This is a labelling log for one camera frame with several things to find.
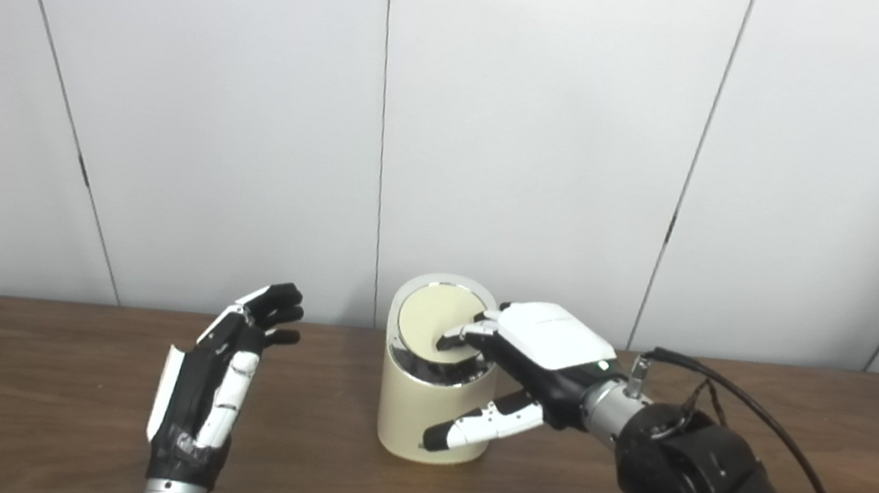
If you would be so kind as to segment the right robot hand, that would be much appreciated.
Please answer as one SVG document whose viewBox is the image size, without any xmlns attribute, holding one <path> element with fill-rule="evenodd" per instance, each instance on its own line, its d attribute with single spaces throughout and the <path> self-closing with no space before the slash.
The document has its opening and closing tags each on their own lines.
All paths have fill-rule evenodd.
<svg viewBox="0 0 879 493">
<path fill-rule="evenodd" d="M 483 311 L 436 341 L 439 352 L 469 346 L 520 390 L 423 432 L 427 452 L 515 436 L 542 425 L 584 430 L 583 401 L 611 377 L 614 346 L 556 303 L 508 302 Z"/>
</svg>

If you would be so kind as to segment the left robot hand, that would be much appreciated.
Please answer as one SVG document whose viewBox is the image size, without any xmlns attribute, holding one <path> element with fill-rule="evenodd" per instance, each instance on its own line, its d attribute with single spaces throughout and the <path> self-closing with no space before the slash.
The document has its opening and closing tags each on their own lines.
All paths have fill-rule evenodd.
<svg viewBox="0 0 879 493">
<path fill-rule="evenodd" d="M 170 348 L 146 426 L 145 477 L 214 489 L 265 348 L 301 338 L 285 325 L 302 320 L 302 296 L 291 283 L 258 288 L 217 314 L 192 348 Z"/>
</svg>

